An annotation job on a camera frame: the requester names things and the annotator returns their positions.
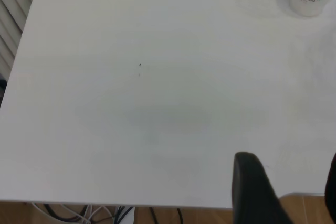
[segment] white cable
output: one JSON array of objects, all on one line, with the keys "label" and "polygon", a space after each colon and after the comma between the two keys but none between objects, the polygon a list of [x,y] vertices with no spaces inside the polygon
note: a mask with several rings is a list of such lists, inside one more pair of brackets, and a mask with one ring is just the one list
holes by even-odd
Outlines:
[{"label": "white cable", "polygon": [[86,213],[88,212],[89,208],[90,208],[90,205],[88,205],[88,207],[85,209],[84,218],[86,217]]},{"label": "white cable", "polygon": [[90,215],[90,217],[88,218],[89,220],[92,218],[93,215],[95,215],[96,212],[98,212],[100,209],[102,208],[102,206],[98,207],[95,211],[93,211],[93,213]]},{"label": "white cable", "polygon": [[58,219],[54,218],[53,216],[47,214],[47,213],[44,212],[42,209],[40,209],[35,203],[32,203],[32,205],[33,205],[39,212],[41,212],[41,213],[44,214],[45,216],[48,216],[50,219],[57,220],[57,221],[59,221],[59,222],[61,222],[61,223],[69,224],[69,223],[67,223],[67,222],[58,220]]},{"label": "white cable", "polygon": [[72,212],[74,215],[78,216],[79,218],[83,219],[83,220],[86,220],[87,223],[91,223],[90,221],[90,218],[89,219],[86,219],[84,216],[76,213],[75,211],[71,210],[70,208],[66,207],[65,205],[63,204],[60,204],[63,208],[67,209],[69,212]]},{"label": "white cable", "polygon": [[106,210],[106,212],[112,217],[112,213],[111,211],[106,207],[106,206],[103,206],[103,208]]}]

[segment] white tabletop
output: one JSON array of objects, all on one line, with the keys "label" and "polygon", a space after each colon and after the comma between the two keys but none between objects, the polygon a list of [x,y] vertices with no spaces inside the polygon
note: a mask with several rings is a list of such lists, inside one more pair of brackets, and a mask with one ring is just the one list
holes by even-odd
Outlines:
[{"label": "white tabletop", "polygon": [[323,193],[335,7],[34,0],[0,109],[0,199],[231,207],[238,151],[278,196]]}]

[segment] wooden floor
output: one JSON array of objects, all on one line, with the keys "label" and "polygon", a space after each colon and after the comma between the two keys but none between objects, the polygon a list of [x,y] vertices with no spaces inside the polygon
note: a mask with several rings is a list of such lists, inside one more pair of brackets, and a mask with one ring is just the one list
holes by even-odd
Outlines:
[{"label": "wooden floor", "polygon": [[[324,204],[323,197],[316,196],[287,196],[281,199],[281,203],[286,212],[295,224],[332,224],[332,220]],[[62,211],[61,207],[53,206],[55,211]],[[74,210],[81,206],[71,206]],[[180,223],[176,208],[155,208],[159,224]],[[182,209],[185,224],[229,224],[232,223],[232,212],[229,210],[214,209]],[[95,219],[106,217],[102,211]],[[38,212],[31,204],[25,203],[0,203],[0,223],[1,224],[58,224],[60,222],[52,220]],[[149,208],[137,208],[135,212],[135,223],[154,224]]]}]

